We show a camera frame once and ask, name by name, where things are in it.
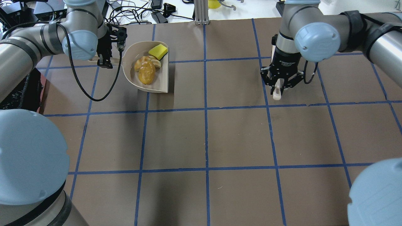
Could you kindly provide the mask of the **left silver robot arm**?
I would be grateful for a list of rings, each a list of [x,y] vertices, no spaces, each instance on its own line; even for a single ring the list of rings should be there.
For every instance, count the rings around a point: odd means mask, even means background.
[[[87,226],[65,190],[67,143],[59,128],[40,112],[44,92],[37,64],[66,54],[82,93],[74,60],[97,59],[112,68],[112,43],[122,64],[127,29],[106,22],[96,0],[65,0],[65,19],[25,22],[1,34],[1,225]]]

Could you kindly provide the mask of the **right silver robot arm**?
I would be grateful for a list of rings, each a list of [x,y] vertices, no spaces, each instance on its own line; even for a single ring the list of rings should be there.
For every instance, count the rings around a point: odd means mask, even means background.
[[[348,224],[349,183],[371,163],[401,157],[401,89],[362,54],[337,55],[319,63],[312,85],[286,92],[275,103],[258,69],[267,63],[263,35],[277,19],[249,19],[241,34],[254,59],[234,66],[237,100],[244,109],[218,109],[213,94],[218,62],[207,72],[208,187],[201,201],[201,163],[182,173],[183,206],[178,225],[200,225],[207,207],[211,226],[343,226]]]

